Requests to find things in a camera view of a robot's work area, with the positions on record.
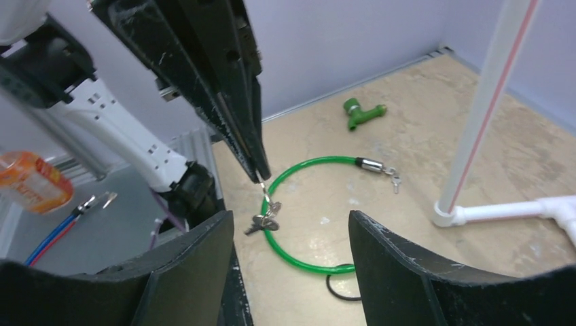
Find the red stripe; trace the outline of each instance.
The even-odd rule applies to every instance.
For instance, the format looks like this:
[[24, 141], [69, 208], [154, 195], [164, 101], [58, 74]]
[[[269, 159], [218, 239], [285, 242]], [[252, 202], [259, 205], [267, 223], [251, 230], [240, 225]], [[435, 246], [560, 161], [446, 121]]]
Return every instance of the red stripe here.
[[36, 265], [36, 263], [40, 260], [40, 258], [42, 256], [44, 256], [46, 251], [48, 251], [48, 249], [52, 248], [52, 246], [54, 246], [54, 244], [56, 242], [58, 242], [58, 240], [60, 240], [64, 235], [66, 235], [66, 233], [68, 233], [68, 231], [70, 231], [70, 229], [74, 226], [74, 224], [76, 224], [76, 220], [72, 221], [64, 230], [62, 230], [62, 232], [60, 232], [60, 234], [56, 238], [54, 238], [54, 240], [50, 241], [48, 246], [46, 246], [46, 248], [42, 249], [42, 251], [40, 251], [38, 256], [36, 256], [36, 258], [34, 258], [34, 260], [30, 263], [30, 267]]
[[508, 59], [506, 60], [506, 65], [504, 66], [504, 71], [502, 72], [502, 75], [500, 76], [500, 79], [498, 80], [496, 90], [494, 91], [494, 94], [492, 95], [492, 99], [490, 100], [490, 106], [488, 107], [488, 112], [486, 112], [486, 116], [484, 116], [484, 121], [482, 121], [482, 127], [480, 128], [480, 132], [478, 133], [478, 136], [476, 136], [476, 140], [474, 141], [474, 146], [472, 147], [472, 153], [468, 157], [468, 162], [466, 162], [466, 167], [464, 168], [464, 173], [462, 174], [462, 177], [460, 178], [460, 181], [458, 182], [458, 187], [456, 188], [456, 193], [454, 194], [454, 197], [452, 198], [452, 202], [450, 203], [450, 207], [448, 208], [449, 213], [451, 213], [452, 210], [454, 209], [454, 205], [456, 204], [456, 199], [458, 198], [458, 195], [460, 194], [460, 191], [462, 190], [462, 186], [464, 185], [464, 180], [466, 179], [466, 176], [468, 175], [468, 170], [470, 169], [470, 166], [472, 165], [472, 161], [474, 160], [474, 156], [476, 155], [476, 151], [478, 150], [478, 147], [480, 146], [480, 141], [482, 140], [482, 137], [484, 136], [484, 133], [486, 132], [486, 127], [488, 127], [488, 121], [490, 120], [490, 116], [492, 115], [492, 112], [494, 111], [494, 107], [496, 106], [496, 100], [500, 96], [500, 93], [502, 93], [502, 89], [504, 88], [504, 81], [506, 80], [506, 78], [508, 77], [508, 75], [510, 73], [512, 62], [514, 61], [514, 58], [516, 57], [516, 54], [518, 53], [518, 50], [520, 48], [520, 42], [522, 41], [522, 39], [524, 38], [524, 35], [526, 34], [526, 30], [528, 29], [528, 24], [530, 23], [530, 20], [534, 14], [534, 11], [536, 10], [536, 4], [537, 3], [538, 3], [538, 0], [531, 0], [530, 5], [528, 5], [528, 11], [526, 11], [526, 15], [524, 16], [524, 20], [522, 21], [522, 24], [520, 25], [520, 30], [518, 31], [518, 34], [516, 35], [516, 39], [514, 40], [514, 44], [512, 45], [512, 51], [510, 52], [510, 55], [508, 56]]

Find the green plastic pipe fitting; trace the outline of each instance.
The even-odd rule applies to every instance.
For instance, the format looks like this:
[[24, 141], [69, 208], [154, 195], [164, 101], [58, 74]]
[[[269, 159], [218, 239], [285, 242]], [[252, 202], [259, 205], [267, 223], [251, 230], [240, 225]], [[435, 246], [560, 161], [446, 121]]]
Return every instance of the green plastic pipe fitting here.
[[386, 105], [376, 105], [369, 111], [362, 111], [360, 103], [354, 97], [344, 102], [344, 110], [350, 116], [348, 119], [348, 129], [353, 131], [359, 124], [370, 121], [375, 117], [382, 117], [386, 113]]

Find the red wire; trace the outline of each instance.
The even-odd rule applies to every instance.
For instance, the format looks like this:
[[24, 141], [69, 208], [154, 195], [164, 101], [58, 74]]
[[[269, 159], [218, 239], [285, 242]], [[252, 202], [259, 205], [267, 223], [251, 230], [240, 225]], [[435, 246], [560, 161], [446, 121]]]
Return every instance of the red wire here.
[[36, 256], [36, 258], [34, 258], [34, 260], [30, 263], [30, 267], [34, 266], [38, 262], [40, 257], [42, 257], [46, 253], [46, 251], [48, 251], [48, 249], [50, 249], [58, 240], [60, 240], [64, 235], [66, 235], [66, 233], [68, 233], [68, 231], [70, 231], [70, 229], [74, 226], [74, 224], [76, 224], [76, 220], [70, 222], [70, 224], [65, 229], [63, 229], [62, 232], [60, 232], [60, 234], [56, 238], [54, 238], [48, 244], [48, 246], [46, 246], [46, 248], [42, 249], [42, 251], [40, 251], [38, 256]]

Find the key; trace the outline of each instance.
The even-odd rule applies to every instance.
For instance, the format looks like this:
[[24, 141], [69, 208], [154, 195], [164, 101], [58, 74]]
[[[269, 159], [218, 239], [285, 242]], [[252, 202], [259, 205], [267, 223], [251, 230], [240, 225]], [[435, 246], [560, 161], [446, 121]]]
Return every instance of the key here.
[[402, 180], [400, 179], [400, 177], [398, 177], [397, 175], [393, 175], [392, 176], [392, 184], [394, 185], [394, 194], [398, 194], [399, 189], [400, 188], [400, 183], [402, 183]]
[[268, 210], [266, 211], [266, 217], [274, 219], [276, 216], [278, 216], [278, 212], [280, 211], [281, 208], [282, 208], [281, 202], [270, 203], [270, 205], [268, 206]]
[[252, 217], [252, 223], [258, 224], [262, 226], [265, 230], [270, 231], [278, 231], [278, 229], [280, 228], [278, 222], [276, 222], [275, 219], [269, 217], [268, 215], [265, 215], [263, 217], [262, 215], [256, 215]]
[[244, 231], [244, 234], [249, 236], [261, 230], [277, 231], [279, 228], [280, 225], [275, 220], [262, 215], [254, 215], [250, 228]]
[[258, 231], [262, 231], [262, 230], [264, 230], [264, 226], [262, 226], [260, 224], [252, 223], [252, 225], [250, 225], [250, 228], [248, 228], [248, 230], [244, 231], [244, 234], [246, 234], [247, 236], [251, 236], [252, 234], [254, 234]]

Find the beige floor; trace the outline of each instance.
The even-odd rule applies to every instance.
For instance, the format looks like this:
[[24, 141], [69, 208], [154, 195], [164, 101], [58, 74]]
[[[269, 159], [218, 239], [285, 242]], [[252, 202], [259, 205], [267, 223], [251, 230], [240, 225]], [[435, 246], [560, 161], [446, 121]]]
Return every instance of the beige floor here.
[[[337, 94], [264, 125], [273, 177], [295, 163], [327, 155], [364, 156], [398, 168], [400, 193], [383, 175], [352, 166], [315, 166], [279, 187], [283, 203], [276, 238], [301, 260], [324, 266], [352, 262], [348, 212], [364, 211], [392, 231], [464, 264], [526, 276], [576, 261], [553, 221], [527, 219], [441, 229], [428, 220], [446, 180], [477, 75], [441, 56]], [[346, 129], [342, 103], [388, 105], [382, 118]], [[263, 235], [242, 233], [258, 213], [260, 189], [223, 143], [214, 146], [227, 207], [256, 325], [364, 325], [361, 304], [332, 297], [322, 276], [288, 266]], [[576, 192], [574, 138], [506, 96], [459, 204], [522, 201]], [[335, 288], [357, 294], [353, 276]]]

